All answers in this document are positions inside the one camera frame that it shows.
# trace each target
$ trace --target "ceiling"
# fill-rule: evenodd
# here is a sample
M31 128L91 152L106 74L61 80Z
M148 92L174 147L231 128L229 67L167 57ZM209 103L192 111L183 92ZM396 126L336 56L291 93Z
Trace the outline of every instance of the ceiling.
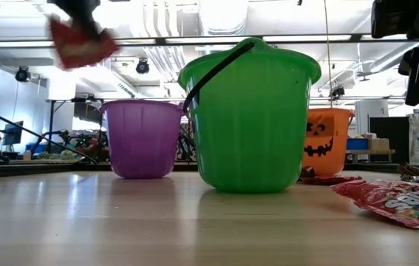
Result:
M131 0L122 2L108 2L101 0L101 6L95 11L95 19L103 27L110 27L119 38L145 37L139 35L135 25L143 23L143 18L151 14L149 9L153 6L154 27L157 29L159 9L162 3L167 7L176 7L175 27L182 36L204 35L200 23L203 19L208 24L230 24L233 17L245 16L243 20L243 34L245 35L306 35L326 34L326 18L324 16L324 2L321 0L304 0L302 6L297 5L297 0L233 0L228 4L227 0L212 0L222 9L210 10L209 15L202 17L202 10L210 0ZM43 13L56 12L51 4L43 4L45 1L9 0L0 1L0 40L27 40L47 39L46 18ZM235 13L237 10L247 12ZM145 12L140 4L146 5ZM369 33L370 32L370 8L372 0L327 0L327 17L329 34ZM166 29L171 25L170 9L166 11ZM153 30L156 35L162 35L160 30ZM322 68L321 80L313 86L312 96L328 96L330 77L340 75L336 84L343 84L347 95L402 95L406 90L407 79L400 76L395 68L384 69L378 74L369 75L365 78L356 77L358 71L365 71L366 64L381 60L404 43L362 43L362 44L331 44L328 52L326 44L282 44L278 48L303 52L315 58ZM205 52L205 46L184 46L182 51L184 61L198 58ZM211 46L211 50L220 50L218 46ZM168 49L164 53L168 56L171 64L176 64L174 56ZM111 58L111 70L116 72L120 79L132 89L138 91L140 97L166 97L181 98L181 88L177 84L169 82L157 70L158 66L149 60L150 71L145 75L137 74L135 67L139 58L147 58L148 53L142 47L124 47L118 54ZM0 62L7 65L23 65L27 63L33 71L47 76L47 72L55 71L54 54L49 49L0 49ZM92 92L96 95L112 97L117 95L118 88L115 83L106 83L101 79L94 79L92 75L84 77L78 84L79 92Z

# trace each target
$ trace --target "monitor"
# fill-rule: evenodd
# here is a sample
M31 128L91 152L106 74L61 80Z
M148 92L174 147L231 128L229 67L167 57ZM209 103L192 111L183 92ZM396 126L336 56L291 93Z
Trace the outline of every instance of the monitor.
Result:
M16 122L16 124L20 126L24 126L24 121ZM14 125L6 125L5 131L6 131L6 134L4 134L4 141L2 145L8 146L8 145L20 144L21 139L22 139L21 128L16 127Z

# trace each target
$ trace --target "cardboard box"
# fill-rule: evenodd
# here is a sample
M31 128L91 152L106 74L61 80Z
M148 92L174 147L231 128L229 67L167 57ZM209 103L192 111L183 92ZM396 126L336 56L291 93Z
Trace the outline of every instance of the cardboard box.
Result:
M369 150L389 151L389 140L388 139L371 139L369 140Z

